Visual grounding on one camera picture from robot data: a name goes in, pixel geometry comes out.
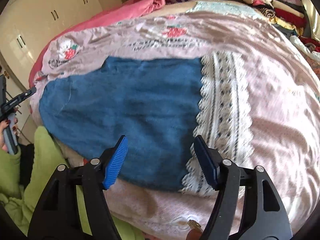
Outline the left hand red nails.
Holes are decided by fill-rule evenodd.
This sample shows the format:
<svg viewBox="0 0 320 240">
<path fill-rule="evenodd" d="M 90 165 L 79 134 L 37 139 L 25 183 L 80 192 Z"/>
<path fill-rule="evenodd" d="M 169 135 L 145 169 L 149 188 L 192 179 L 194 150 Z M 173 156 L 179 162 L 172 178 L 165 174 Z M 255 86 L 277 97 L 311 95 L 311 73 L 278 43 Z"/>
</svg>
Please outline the left hand red nails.
<svg viewBox="0 0 320 240">
<path fill-rule="evenodd" d="M 4 129 L 3 138 L 5 146 L 7 147 L 8 153 L 10 155 L 15 155 L 18 152 L 18 142 L 16 135 L 13 131 L 13 126 L 15 124 L 15 114 L 12 113 L 8 116 L 8 120 L 10 121 L 10 125 Z"/>
</svg>

